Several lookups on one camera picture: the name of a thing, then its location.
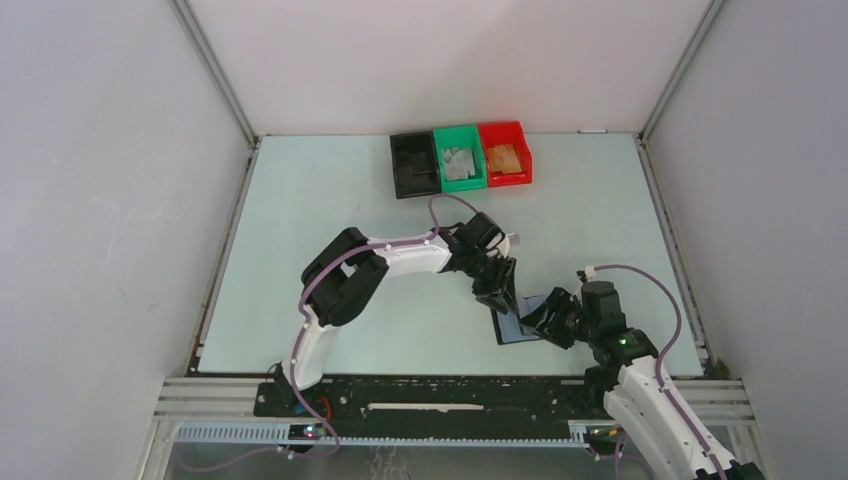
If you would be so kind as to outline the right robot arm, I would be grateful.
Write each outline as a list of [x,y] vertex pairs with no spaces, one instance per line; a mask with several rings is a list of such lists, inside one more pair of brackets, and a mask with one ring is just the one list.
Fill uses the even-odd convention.
[[620,424],[659,479],[761,479],[708,431],[647,337],[628,325],[614,285],[588,281],[578,293],[556,287],[521,316],[529,333],[568,349],[586,343],[597,364],[586,370],[581,402]]

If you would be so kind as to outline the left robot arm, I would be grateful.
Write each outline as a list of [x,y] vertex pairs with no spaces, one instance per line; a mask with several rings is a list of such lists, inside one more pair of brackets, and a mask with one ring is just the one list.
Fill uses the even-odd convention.
[[389,278],[461,272],[472,279],[471,291],[479,303],[499,313],[516,313],[517,259],[509,249],[502,231],[487,243],[466,225],[399,239],[369,238],[356,227],[342,230],[301,275],[298,310],[304,323],[283,362],[286,382],[278,391],[278,404],[292,416],[312,411],[313,386],[324,375],[338,331],[365,310]]

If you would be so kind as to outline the black leather card holder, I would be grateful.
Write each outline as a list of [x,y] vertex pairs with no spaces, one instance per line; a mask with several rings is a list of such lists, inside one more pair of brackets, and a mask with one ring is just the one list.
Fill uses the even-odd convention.
[[521,297],[518,300],[519,313],[502,314],[494,309],[490,310],[493,322],[495,339],[498,345],[510,345],[524,342],[539,341],[540,337],[530,328],[521,323],[521,319],[532,313],[542,305],[545,296]]

